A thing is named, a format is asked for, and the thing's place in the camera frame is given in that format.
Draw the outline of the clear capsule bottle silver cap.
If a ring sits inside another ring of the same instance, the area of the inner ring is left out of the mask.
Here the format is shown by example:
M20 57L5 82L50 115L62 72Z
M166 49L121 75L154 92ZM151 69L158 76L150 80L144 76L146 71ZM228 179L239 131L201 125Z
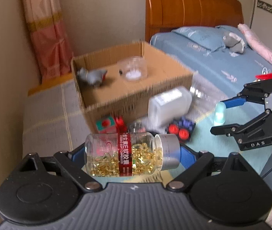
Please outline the clear capsule bottle silver cap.
M178 167L180 142L174 134L90 134L85 141L85 168L93 177L132 177Z

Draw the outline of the grey mouse figurine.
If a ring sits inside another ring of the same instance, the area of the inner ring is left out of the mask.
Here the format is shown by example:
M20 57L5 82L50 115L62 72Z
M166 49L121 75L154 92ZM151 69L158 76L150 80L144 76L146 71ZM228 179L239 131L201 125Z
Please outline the grey mouse figurine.
M99 87L102 85L103 81L106 78L106 74L106 69L88 71L87 69L82 67L77 71L77 77L79 78L79 80L94 87Z

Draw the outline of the clear round plastic jar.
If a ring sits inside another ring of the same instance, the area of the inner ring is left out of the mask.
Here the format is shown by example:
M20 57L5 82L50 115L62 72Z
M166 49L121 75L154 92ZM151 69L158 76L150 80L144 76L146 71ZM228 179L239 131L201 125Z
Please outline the clear round plastic jar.
M132 56L117 62L119 75L126 81L141 81L148 77L147 62L143 57Z

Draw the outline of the blue floral bedsheet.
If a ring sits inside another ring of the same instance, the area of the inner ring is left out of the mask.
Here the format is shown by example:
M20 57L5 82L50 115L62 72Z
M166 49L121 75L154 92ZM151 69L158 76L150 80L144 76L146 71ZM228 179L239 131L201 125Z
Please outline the blue floral bedsheet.
M219 25L213 28L245 38L233 26ZM244 53L231 52L227 47L210 51L172 31L155 34L150 44L197 71L229 97L242 90L245 83L255 81L257 75L272 73L272 65L248 45Z

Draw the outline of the clear tall plastic jar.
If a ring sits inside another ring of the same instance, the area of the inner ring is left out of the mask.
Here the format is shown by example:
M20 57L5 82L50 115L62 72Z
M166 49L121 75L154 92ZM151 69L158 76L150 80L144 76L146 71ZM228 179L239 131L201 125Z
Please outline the clear tall plastic jar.
M213 85L198 72L193 74L190 90L193 97L191 106L193 111L205 114L215 110L218 102L227 99L227 95Z

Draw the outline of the checked blanket happy every day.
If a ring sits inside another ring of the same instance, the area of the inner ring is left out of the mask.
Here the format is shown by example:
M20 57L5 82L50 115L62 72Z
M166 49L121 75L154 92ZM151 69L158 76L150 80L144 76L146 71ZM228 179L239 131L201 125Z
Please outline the checked blanket happy every day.
M250 104L226 110L227 123L248 122L250 120L249 115L246 114L248 106ZM233 138L213 136L210 133L210 128L213 126L213 112L199 114L193 111L191 106L187 117L195 120L196 128L187 146L196 152L206 150L219 157L227 157L230 152L240 152L260 174L272 154L272 146L241 152ZM32 152L37 152L40 157L53 156L58 151L72 151L83 144L86 136L91 132L79 108L74 81L69 80L28 97L23 128L23 156ZM184 170L185 168L180 164L176 169L156 171L149 176L98 177L97 181L103 186L107 182L162 182L166 185Z

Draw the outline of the white translucent plastic container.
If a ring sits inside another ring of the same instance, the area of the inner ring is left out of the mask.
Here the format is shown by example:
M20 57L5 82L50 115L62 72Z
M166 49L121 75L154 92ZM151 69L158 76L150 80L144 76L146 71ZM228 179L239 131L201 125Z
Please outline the white translucent plastic container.
M148 120L153 127L161 127L173 119L186 115L191 107L192 94L184 86L162 92L148 101Z

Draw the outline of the grey plush toy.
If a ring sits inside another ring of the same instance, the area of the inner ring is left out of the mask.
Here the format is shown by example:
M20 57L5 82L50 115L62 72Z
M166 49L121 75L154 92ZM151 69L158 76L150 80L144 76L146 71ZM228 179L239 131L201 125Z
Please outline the grey plush toy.
M246 48L246 43L237 34L230 32L230 31L225 31L223 35L223 42L224 45L234 53L244 53L245 48Z

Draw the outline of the pink rolled blanket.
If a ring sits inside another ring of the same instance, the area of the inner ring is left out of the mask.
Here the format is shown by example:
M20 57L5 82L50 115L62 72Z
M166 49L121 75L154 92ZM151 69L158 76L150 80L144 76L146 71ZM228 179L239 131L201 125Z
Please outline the pink rolled blanket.
M237 28L245 36L248 45L272 65L272 50L266 47L246 24L240 23Z

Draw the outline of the blue floral pillow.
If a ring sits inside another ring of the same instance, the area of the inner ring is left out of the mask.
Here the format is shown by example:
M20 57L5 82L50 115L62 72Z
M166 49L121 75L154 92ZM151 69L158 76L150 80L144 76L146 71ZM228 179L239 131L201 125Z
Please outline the blue floral pillow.
M225 48L223 41L223 31L219 28L206 26L184 26L172 32L184 36L185 38L195 42L201 47L210 51L217 51Z

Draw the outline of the brown cardboard box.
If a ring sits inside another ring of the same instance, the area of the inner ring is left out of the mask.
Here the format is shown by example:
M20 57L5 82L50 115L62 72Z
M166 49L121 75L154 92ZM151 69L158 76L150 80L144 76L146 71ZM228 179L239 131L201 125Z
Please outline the brown cardboard box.
M119 74L118 62L129 57L144 58L148 76L144 80L127 81ZM106 69L106 78L92 88L77 78L79 69ZM147 42L112 46L71 60L71 69L79 97L80 109L92 133L96 122L108 115L121 116L126 124L144 117L150 97L178 86L190 88L193 73L163 51Z

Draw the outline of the pink curtain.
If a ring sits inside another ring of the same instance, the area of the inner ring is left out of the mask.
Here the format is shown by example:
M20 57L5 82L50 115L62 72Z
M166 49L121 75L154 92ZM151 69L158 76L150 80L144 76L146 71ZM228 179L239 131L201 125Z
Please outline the pink curtain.
M71 72L73 57L59 0L23 0L42 81Z

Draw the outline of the wooden headboard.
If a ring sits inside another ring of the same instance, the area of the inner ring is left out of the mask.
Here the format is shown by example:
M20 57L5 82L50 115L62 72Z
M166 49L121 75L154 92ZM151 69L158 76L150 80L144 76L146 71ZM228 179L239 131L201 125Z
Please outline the wooden headboard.
M243 22L238 0L146 0L145 40L182 26L238 26Z

